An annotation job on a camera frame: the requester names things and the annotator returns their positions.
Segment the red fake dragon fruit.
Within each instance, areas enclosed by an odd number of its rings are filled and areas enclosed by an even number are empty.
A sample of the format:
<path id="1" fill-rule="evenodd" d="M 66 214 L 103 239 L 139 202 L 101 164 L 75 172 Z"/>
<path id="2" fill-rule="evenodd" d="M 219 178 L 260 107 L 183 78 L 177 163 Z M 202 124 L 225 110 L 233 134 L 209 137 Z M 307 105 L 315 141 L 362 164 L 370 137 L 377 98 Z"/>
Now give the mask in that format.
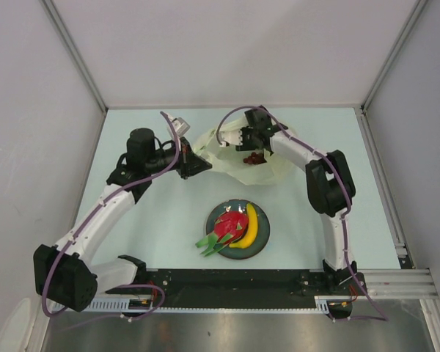
<path id="1" fill-rule="evenodd" d="M 213 229 L 195 243 L 197 248 L 205 247 L 201 255 L 208 257 L 220 252 L 230 243 L 240 239 L 249 223 L 248 216 L 239 211 L 225 211 L 216 218 Z"/>

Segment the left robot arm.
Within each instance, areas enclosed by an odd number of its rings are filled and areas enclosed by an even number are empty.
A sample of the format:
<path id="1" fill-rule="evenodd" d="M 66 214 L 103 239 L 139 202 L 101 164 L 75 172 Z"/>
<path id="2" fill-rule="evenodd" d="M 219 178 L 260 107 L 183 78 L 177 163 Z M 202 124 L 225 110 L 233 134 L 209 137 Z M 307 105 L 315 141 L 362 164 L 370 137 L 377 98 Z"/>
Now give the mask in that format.
<path id="1" fill-rule="evenodd" d="M 40 245 L 33 255 L 35 289 L 44 304 L 52 300 L 81 312 L 99 293 L 146 288 L 146 264 L 120 255 L 102 265 L 92 265 L 98 247 L 115 224 L 142 198 L 155 176 L 176 171 L 183 179 L 211 169 L 184 137 L 157 145 L 148 128 L 131 131 L 103 193 L 87 217 L 53 246 Z"/>

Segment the yellow-green plastic bag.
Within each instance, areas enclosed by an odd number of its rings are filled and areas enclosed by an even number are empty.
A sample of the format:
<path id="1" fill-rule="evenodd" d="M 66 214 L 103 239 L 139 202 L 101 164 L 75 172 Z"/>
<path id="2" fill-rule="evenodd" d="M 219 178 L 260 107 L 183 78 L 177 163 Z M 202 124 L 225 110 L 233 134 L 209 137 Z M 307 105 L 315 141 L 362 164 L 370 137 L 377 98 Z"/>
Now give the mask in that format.
<path id="1" fill-rule="evenodd" d="M 208 161 L 211 172 L 217 172 L 235 178 L 247 186 L 274 185 L 288 176 L 295 165 L 266 150 L 256 150 L 257 156 L 263 154 L 264 162 L 249 164 L 247 158 L 253 151 L 237 152 L 233 146 L 220 147 L 216 140 L 216 128 L 202 134 L 194 143 L 193 151 Z"/>

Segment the yellow fake banana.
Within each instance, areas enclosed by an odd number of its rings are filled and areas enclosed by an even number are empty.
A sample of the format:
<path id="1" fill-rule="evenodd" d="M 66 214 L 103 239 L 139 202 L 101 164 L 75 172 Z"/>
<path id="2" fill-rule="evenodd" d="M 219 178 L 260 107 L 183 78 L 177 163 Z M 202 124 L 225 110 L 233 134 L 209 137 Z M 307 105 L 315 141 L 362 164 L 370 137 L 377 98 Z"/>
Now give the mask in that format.
<path id="1" fill-rule="evenodd" d="M 229 245 L 230 248 L 247 249 L 256 240 L 259 230 L 259 223 L 258 223 L 257 211 L 255 210 L 252 203 L 248 203 L 246 205 L 246 215 L 248 216 L 248 220 L 249 220 L 246 234 L 239 241 L 231 243 Z"/>

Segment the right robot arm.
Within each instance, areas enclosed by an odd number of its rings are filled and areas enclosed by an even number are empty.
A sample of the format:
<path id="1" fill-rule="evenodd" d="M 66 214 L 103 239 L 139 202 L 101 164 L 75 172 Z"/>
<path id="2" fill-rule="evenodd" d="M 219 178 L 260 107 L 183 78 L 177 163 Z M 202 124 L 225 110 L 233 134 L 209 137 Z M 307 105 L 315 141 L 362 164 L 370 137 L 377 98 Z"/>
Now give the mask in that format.
<path id="1" fill-rule="evenodd" d="M 340 150 L 323 153 L 301 141 L 262 106 L 245 106 L 243 109 L 246 125 L 240 129 L 235 149 L 264 149 L 304 171 L 307 198 L 323 223 L 323 284 L 330 293 L 341 294 L 356 275 L 347 222 L 356 187 L 345 155 Z"/>

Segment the red fake grapes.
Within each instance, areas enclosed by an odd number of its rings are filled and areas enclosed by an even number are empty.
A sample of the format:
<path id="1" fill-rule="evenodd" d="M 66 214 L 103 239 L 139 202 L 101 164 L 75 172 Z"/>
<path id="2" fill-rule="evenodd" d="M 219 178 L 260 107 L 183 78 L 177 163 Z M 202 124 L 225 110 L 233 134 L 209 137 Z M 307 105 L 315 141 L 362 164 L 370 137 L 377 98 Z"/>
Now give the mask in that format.
<path id="1" fill-rule="evenodd" d="M 260 165 L 264 164 L 266 159 L 263 153 L 253 152 L 249 156 L 245 157 L 243 162 L 247 165 Z"/>

